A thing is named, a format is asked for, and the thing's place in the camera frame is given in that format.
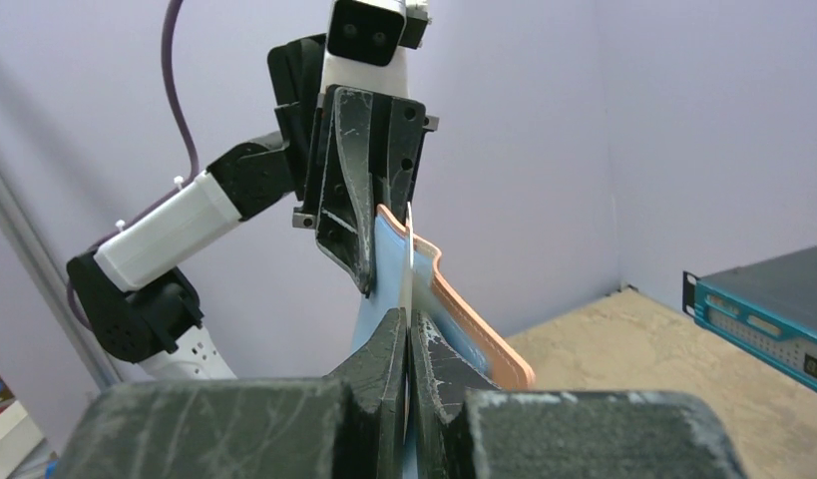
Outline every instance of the light blue cloth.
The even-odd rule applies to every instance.
[[[361,299],[358,321],[352,336],[352,353],[363,346],[378,327],[384,314],[399,305],[405,239],[395,232],[387,220],[376,217],[374,230],[376,280],[369,297]],[[411,307],[425,311],[435,321],[446,341],[476,369],[490,377],[490,363],[479,346],[455,322],[449,311],[431,290],[432,258],[414,254],[414,285]],[[409,411],[408,432],[403,449],[402,477],[415,479],[417,472],[417,441],[413,412]]]

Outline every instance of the electronic device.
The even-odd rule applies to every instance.
[[[817,246],[703,277],[685,272],[683,307],[817,392]]]

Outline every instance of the beige tabletop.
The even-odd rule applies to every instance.
[[[703,399],[751,479],[817,479],[817,394],[627,290],[509,339],[538,389],[659,389]]]

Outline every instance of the white perforated bracket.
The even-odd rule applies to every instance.
[[[204,325],[192,326],[176,345],[173,354],[162,351],[139,365],[155,379],[235,379]]]

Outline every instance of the table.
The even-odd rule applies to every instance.
[[[660,389],[703,399],[751,479],[817,479],[817,394],[625,290],[509,339],[537,389]]]

